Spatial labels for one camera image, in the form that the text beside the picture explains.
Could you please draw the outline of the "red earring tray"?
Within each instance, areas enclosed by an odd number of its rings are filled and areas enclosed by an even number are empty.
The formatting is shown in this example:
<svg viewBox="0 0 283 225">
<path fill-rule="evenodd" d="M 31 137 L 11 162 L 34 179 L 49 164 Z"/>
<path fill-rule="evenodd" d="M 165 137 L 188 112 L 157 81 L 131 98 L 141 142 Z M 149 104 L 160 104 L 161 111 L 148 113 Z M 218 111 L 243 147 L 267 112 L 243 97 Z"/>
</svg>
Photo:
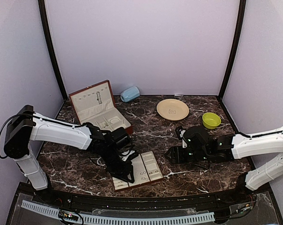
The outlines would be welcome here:
<svg viewBox="0 0 283 225">
<path fill-rule="evenodd" d="M 113 178 L 116 192 L 153 184 L 163 179 L 163 175 L 152 151 L 139 154 L 138 157 L 132 160 L 132 165 L 134 167 L 135 182 L 130 183 Z"/>
</svg>

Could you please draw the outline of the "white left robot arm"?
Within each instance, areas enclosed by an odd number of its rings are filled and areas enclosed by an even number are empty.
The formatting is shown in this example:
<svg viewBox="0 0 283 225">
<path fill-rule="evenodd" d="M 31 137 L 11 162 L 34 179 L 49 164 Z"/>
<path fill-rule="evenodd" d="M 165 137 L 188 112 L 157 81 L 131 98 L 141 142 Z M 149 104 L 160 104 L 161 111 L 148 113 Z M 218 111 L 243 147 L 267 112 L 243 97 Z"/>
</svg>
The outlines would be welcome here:
<svg viewBox="0 0 283 225">
<path fill-rule="evenodd" d="M 28 178 L 39 197 L 47 204 L 57 201 L 57 193 L 50 188 L 50 180 L 41 169 L 32 152 L 31 141 L 44 141 L 75 147 L 99 155 L 110 175 L 119 180 L 134 183 L 134 169 L 129 159 L 123 160 L 121 149 L 133 148 L 132 140 L 123 127 L 114 131 L 102 130 L 90 122 L 82 125 L 66 123 L 34 112 L 25 105 L 16 115 L 2 125 L 5 132 L 4 155 L 1 159 L 13 159 Z"/>
</svg>

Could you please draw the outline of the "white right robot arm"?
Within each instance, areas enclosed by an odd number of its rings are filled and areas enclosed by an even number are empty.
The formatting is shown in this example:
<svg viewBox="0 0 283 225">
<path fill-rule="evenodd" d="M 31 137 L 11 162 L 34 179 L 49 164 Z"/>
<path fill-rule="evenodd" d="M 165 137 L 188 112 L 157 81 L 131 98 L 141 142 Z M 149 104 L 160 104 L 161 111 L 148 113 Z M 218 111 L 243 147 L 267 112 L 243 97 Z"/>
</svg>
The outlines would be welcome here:
<svg viewBox="0 0 283 225">
<path fill-rule="evenodd" d="M 204 127 L 183 129 L 179 126 L 176 135 L 182 144 L 171 147 L 165 153 L 166 159 L 173 164 L 197 164 L 200 161 L 222 163 L 256 155 L 277 154 L 261 167 L 238 177 L 236 189 L 230 194 L 234 203 L 241 203 L 248 197 L 249 191 L 257 190 L 283 175 L 283 126 L 255 134 L 222 135 L 217 139 L 212 138 Z"/>
</svg>

